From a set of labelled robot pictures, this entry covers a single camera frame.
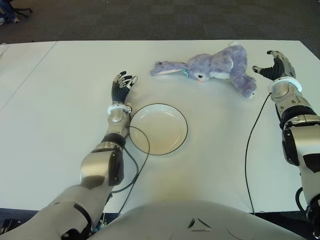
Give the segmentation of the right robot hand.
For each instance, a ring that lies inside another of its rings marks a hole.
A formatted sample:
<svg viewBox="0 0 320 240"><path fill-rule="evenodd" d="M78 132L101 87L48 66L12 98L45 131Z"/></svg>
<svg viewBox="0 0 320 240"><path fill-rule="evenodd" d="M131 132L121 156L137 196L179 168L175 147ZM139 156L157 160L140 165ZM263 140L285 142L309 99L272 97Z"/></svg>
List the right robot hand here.
<svg viewBox="0 0 320 240"><path fill-rule="evenodd" d="M275 81L282 77L292 77L294 79L296 78L294 67L282 52L276 50L268 50L266 54L273 56L273 66L262 68L254 65L252 67L252 70L255 73L260 74L272 81Z"/></svg>

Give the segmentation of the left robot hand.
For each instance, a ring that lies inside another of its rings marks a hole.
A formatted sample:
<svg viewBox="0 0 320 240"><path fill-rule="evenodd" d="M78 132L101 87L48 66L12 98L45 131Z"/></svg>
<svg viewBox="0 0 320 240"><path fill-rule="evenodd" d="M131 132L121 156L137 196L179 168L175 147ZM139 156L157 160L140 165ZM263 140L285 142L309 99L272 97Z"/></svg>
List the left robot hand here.
<svg viewBox="0 0 320 240"><path fill-rule="evenodd" d="M138 81L137 76L127 75L126 71L118 73L111 87L111 99L113 104L125 104L133 85Z"/></svg>

